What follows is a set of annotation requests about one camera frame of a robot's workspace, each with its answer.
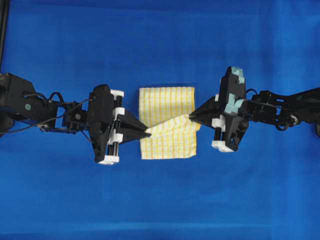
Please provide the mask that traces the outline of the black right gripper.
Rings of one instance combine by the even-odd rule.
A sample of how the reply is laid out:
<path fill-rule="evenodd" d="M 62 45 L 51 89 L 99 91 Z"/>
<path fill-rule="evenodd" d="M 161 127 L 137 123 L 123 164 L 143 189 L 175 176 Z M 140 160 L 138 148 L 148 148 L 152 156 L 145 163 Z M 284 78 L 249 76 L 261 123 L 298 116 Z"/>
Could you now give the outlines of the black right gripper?
<path fill-rule="evenodd" d="M 248 129 L 248 120 L 240 116 L 246 104 L 246 80 L 243 70 L 229 66 L 220 80 L 219 93 L 194 110 L 189 119 L 214 128 L 211 145 L 222 153 L 236 152 Z"/>

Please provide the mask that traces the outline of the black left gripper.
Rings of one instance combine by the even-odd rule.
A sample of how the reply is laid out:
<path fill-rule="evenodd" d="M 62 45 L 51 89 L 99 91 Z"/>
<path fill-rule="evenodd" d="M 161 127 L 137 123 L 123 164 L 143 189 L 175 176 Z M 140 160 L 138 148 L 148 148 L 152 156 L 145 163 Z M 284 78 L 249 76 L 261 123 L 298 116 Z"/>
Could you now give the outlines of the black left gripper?
<path fill-rule="evenodd" d="M 89 95 L 86 124 L 94 152 L 94 162 L 97 164 L 113 165 L 119 161 L 119 157 L 106 154 L 114 123 L 115 99 L 118 96 L 123 97 L 124 93 L 113 91 L 107 84 L 96 86 Z M 152 136 L 151 133 L 145 132 L 148 127 L 125 108 L 116 108 L 116 120 L 120 121 L 122 126 L 134 129 L 121 132 L 121 144 Z"/>

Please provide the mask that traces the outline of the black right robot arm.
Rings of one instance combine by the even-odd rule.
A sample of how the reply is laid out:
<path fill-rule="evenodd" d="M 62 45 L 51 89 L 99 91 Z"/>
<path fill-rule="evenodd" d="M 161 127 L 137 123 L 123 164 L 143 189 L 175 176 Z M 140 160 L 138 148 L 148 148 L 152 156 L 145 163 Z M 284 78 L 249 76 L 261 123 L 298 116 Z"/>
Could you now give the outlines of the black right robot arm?
<path fill-rule="evenodd" d="M 278 95 L 269 90 L 247 98 L 249 90 L 241 68 L 230 66 L 220 80 L 219 93 L 194 110 L 192 122 L 214 129 L 212 147 L 236 152 L 250 122 L 273 125 L 286 131 L 302 122 L 320 123 L 320 90 Z"/>

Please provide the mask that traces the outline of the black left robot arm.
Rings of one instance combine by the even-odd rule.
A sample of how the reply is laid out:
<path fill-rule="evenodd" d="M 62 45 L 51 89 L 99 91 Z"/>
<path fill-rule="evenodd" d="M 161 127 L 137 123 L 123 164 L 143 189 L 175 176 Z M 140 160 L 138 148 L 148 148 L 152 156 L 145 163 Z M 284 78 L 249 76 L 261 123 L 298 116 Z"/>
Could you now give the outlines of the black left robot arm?
<path fill-rule="evenodd" d="M 95 163 L 113 165 L 120 161 L 121 144 L 151 136 L 147 126 L 123 107 L 123 98 L 123 91 L 101 84 L 87 99 L 66 102 L 60 92 L 45 97 L 30 81 L 4 73 L 0 76 L 0 134 L 13 133 L 15 122 L 42 132 L 88 132 Z"/>

